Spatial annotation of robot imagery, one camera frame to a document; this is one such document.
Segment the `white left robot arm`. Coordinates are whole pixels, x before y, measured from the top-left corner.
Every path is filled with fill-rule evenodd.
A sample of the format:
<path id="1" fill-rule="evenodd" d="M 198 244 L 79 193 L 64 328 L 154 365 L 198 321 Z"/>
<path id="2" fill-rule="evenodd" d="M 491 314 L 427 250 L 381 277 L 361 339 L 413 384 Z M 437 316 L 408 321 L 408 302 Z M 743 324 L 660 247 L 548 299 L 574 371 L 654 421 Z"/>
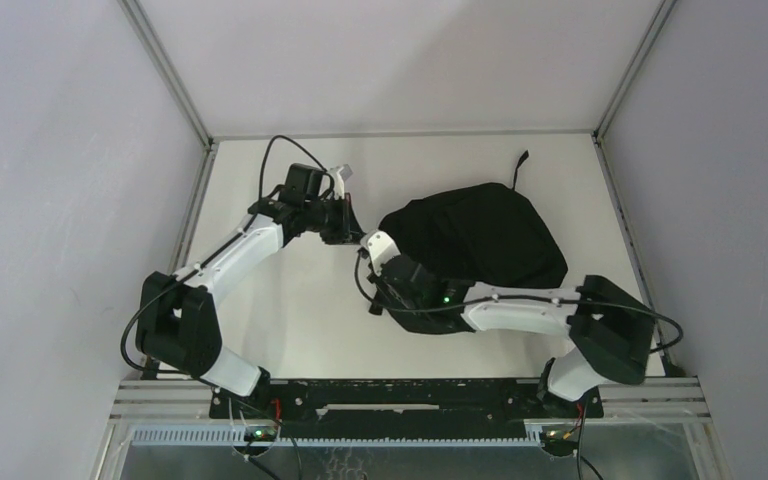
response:
<path id="1" fill-rule="evenodd" d="M 306 232 L 328 245 L 359 243 L 364 233 L 345 187 L 351 174 L 347 164 L 321 170 L 295 163 L 205 259 L 172 274 L 152 273 L 131 323 L 136 349 L 172 372 L 233 393 L 246 415 L 265 414 L 273 401 L 261 383 L 268 373 L 225 346 L 218 308 L 258 264 Z"/>

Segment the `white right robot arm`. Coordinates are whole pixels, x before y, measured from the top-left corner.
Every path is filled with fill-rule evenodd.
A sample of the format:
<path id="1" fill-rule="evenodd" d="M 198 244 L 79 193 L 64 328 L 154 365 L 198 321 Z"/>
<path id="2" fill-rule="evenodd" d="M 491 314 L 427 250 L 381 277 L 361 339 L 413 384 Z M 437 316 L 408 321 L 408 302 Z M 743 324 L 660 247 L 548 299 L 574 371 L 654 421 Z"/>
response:
<path id="1" fill-rule="evenodd" d="M 575 287 L 525 289 L 445 279 L 376 230 L 360 243 L 369 262 L 369 301 L 404 330 L 424 335 L 519 331 L 564 338 L 571 349 L 541 375 L 539 406 L 565 415 L 591 389 L 640 385 L 647 376 L 655 313 L 614 282 L 587 275 Z"/>

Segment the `black backpack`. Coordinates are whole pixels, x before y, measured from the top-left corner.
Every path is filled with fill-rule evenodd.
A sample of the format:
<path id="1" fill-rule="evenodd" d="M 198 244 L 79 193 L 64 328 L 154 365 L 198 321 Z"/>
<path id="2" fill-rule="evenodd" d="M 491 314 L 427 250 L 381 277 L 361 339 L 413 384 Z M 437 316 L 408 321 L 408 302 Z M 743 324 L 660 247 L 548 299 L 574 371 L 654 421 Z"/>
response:
<path id="1" fill-rule="evenodd" d="M 552 289 L 567 261 L 532 203 L 498 182 L 408 202 L 379 223 L 401 252 L 446 280 Z"/>

